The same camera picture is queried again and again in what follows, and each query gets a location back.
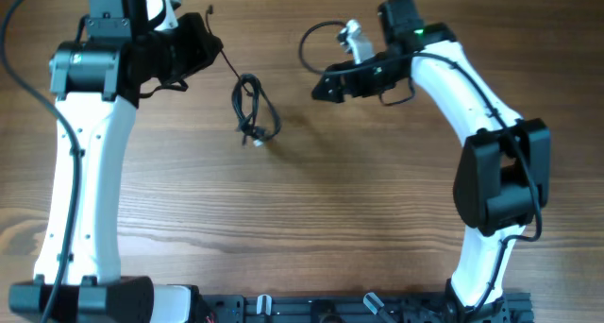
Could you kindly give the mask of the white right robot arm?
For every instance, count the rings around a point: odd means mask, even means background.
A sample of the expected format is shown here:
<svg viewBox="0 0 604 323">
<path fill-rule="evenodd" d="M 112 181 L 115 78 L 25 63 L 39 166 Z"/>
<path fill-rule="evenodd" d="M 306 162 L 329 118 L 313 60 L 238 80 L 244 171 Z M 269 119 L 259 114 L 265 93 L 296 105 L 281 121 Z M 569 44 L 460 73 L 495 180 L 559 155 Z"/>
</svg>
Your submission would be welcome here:
<svg viewBox="0 0 604 323">
<path fill-rule="evenodd" d="M 503 276 L 513 246 L 542 236 L 550 131 L 543 120 L 527 120 L 507 106 L 469 62 L 452 30 L 426 24 L 413 0 L 386 0 L 377 15 L 385 50 L 375 50 L 358 21 L 339 22 L 337 39 L 350 60 L 320 71 L 311 95 L 332 103 L 380 97 L 400 81 L 411 92 L 427 93 L 462 148 L 453 199 L 465 229 L 441 318 L 512 320 Z"/>
</svg>

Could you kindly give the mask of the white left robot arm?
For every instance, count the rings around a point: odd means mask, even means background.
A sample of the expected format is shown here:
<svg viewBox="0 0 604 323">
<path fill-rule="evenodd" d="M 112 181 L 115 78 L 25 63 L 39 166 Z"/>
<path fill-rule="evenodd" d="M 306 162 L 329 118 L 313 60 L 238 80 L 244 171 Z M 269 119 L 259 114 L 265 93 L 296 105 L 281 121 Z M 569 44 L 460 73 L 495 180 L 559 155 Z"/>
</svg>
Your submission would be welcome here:
<svg viewBox="0 0 604 323">
<path fill-rule="evenodd" d="M 117 217 L 126 145 L 156 79 L 184 92 L 213 64 L 221 41 L 182 0 L 89 0 L 74 40 L 49 63 L 42 104 L 57 119 L 57 159 L 42 250 L 29 281 L 13 284 L 10 310 L 31 322 L 207 322 L 193 285 L 155 284 L 121 270 Z"/>
</svg>

